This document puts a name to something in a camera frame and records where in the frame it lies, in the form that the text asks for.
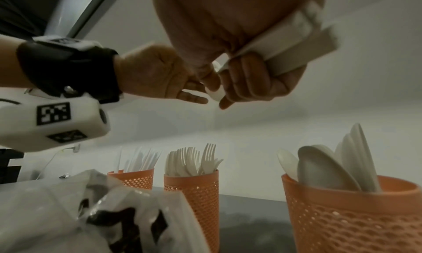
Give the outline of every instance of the plastic bag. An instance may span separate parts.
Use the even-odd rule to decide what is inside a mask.
[[[0,192],[0,253],[209,252],[180,192],[125,187],[95,170],[18,184]]]

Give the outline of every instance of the orange basket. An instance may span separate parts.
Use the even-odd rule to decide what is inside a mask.
[[[182,191],[201,225],[212,253],[220,249],[218,171],[192,177],[164,176],[165,191]]]
[[[298,253],[422,252],[418,185],[378,176],[384,192],[310,188],[281,177]]]
[[[107,175],[121,180],[126,186],[149,190],[153,188],[154,169],[139,172],[123,172],[121,169],[119,173],[109,172]]]

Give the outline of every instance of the person's right hand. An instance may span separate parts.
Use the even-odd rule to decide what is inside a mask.
[[[178,54],[210,90],[220,86],[211,63],[222,53],[233,55],[255,36],[308,0],[153,0],[157,14]],[[324,0],[315,0],[320,5]],[[305,71],[299,68],[270,77],[259,56],[231,61],[221,74],[225,109],[234,102],[270,100],[290,93]]]

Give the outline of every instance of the perforated orange container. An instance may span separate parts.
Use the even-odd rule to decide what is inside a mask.
[[[283,175],[298,253],[422,253],[422,194],[378,176],[383,193],[310,188]]]
[[[107,175],[121,180],[126,186],[149,190],[153,188],[154,169],[140,172],[123,172],[123,170],[119,170],[119,173],[109,172]]]
[[[182,191],[201,225],[212,253],[220,249],[218,171],[192,177],[164,176],[164,190]]]

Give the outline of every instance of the black wristband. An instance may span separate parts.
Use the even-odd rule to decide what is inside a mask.
[[[77,97],[87,92],[100,103],[119,101],[114,50],[92,47],[79,51],[27,41],[18,47],[16,55],[28,79],[51,96]]]

